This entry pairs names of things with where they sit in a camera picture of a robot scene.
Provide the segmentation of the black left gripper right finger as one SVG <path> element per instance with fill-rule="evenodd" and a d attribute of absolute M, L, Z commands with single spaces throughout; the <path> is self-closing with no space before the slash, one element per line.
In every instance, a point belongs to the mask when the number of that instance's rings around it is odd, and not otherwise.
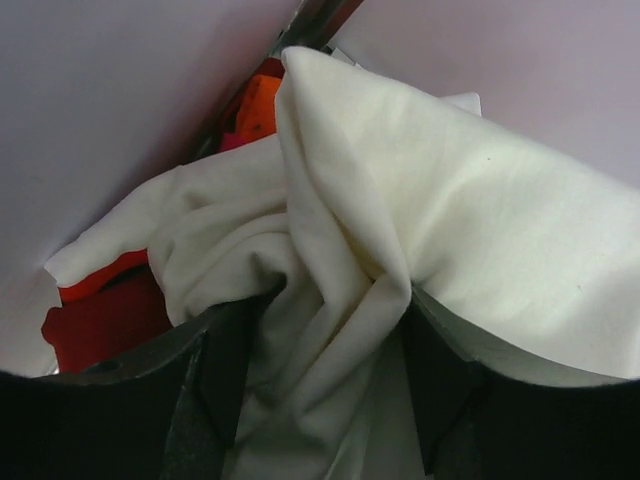
<path fill-rule="evenodd" d="M 463 341 L 488 332 L 414 290 L 400 321 L 423 468 L 435 479 L 636 479 L 639 383 L 532 356 L 542 384 Z"/>

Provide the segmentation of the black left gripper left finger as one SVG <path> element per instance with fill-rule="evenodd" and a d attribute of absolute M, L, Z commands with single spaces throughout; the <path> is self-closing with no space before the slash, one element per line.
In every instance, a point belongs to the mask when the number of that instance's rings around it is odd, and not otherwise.
<path fill-rule="evenodd" d="M 218 479 L 272 293 L 215 305 L 80 373 L 1 376 L 5 479 Z"/>

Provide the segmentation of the cream white t shirt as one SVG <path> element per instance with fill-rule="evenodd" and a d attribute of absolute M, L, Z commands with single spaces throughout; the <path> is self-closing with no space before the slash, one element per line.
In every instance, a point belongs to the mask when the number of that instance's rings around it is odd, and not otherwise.
<path fill-rule="evenodd" d="M 284 289 L 229 479 L 415 479 L 390 336 L 419 286 L 528 352 L 639 373 L 639 193 L 411 86 L 291 47 L 277 131 L 144 183 L 46 270 L 143 251 L 170 321 Z"/>

